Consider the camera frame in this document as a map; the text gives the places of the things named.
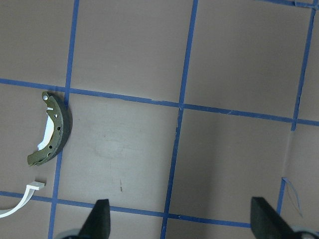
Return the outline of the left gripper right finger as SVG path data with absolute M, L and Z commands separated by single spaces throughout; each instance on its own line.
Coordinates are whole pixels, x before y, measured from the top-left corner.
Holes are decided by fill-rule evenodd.
M 251 198 L 250 226 L 256 239 L 299 238 L 263 197 Z

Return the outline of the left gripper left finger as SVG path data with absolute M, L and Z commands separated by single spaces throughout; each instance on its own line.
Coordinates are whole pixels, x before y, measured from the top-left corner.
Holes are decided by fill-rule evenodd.
M 111 232 L 108 199 L 97 200 L 77 237 L 79 239 L 108 239 Z

